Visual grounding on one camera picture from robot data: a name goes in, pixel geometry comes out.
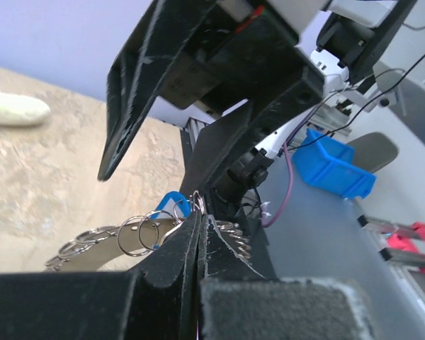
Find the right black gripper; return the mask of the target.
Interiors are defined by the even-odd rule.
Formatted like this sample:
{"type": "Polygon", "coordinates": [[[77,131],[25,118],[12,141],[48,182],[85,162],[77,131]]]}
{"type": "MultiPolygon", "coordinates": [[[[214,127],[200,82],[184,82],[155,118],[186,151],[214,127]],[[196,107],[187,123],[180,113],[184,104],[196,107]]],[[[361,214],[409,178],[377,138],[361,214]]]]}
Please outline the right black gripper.
{"type": "Polygon", "coordinates": [[[161,87],[178,109],[201,104],[214,114],[254,96],[200,131],[179,189],[185,196],[241,186],[234,163],[322,100],[324,75],[303,66],[298,34],[267,1],[252,1],[239,22],[213,6],[153,1],[141,17],[107,76],[99,181],[117,169],[161,87]]]}

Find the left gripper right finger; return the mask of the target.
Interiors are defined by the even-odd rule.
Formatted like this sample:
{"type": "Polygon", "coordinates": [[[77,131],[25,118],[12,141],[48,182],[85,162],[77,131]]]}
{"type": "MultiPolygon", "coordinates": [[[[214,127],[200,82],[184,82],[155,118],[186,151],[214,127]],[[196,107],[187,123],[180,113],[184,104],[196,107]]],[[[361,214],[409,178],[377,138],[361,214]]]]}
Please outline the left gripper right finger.
{"type": "Polygon", "coordinates": [[[199,246],[200,339],[374,339],[363,291],[335,278],[267,279],[226,237],[229,222],[206,215],[199,246]]]}

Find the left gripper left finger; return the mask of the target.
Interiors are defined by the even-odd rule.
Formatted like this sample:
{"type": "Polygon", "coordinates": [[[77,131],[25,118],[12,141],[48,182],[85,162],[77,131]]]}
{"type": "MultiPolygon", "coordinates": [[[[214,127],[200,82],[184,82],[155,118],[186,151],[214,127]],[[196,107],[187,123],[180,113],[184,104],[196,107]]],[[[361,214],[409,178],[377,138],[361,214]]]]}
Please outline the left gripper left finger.
{"type": "Polygon", "coordinates": [[[0,274],[0,339],[194,339],[197,268],[182,245],[97,271],[0,274]]]}

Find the metal disc with keyrings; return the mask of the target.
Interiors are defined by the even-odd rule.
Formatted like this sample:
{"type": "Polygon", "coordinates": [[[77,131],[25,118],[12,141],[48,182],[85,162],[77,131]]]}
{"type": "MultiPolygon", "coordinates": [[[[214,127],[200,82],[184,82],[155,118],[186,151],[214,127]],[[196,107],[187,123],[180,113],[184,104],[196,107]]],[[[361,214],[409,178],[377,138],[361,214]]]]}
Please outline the metal disc with keyrings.
{"type": "Polygon", "coordinates": [[[145,215],[128,218],[118,226],[102,226],[89,229],[61,246],[57,253],[45,262],[45,273],[97,271],[112,260],[127,256],[133,259],[148,256],[156,251],[167,250],[167,244],[177,236],[186,236],[187,245],[175,251],[181,257],[181,265],[195,270],[200,233],[206,230],[202,226],[205,217],[215,219],[207,214],[205,200],[198,191],[188,199],[191,206],[190,215],[179,229],[161,246],[157,247],[161,237],[173,226],[172,219],[152,219],[156,209],[145,215]]]}

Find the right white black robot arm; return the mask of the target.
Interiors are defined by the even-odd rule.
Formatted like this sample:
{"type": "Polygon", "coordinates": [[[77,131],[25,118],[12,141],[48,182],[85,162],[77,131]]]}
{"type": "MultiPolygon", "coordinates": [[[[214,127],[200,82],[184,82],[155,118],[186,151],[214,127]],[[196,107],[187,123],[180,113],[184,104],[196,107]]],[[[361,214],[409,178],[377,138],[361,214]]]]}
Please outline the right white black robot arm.
{"type": "Polygon", "coordinates": [[[317,47],[355,84],[370,74],[414,7],[413,1],[153,1],[107,76],[106,143],[98,170],[107,181],[156,98],[195,103],[219,118],[201,131],[181,192],[205,193],[263,138],[318,104],[332,81],[299,48],[316,12],[331,16],[317,47]]]}

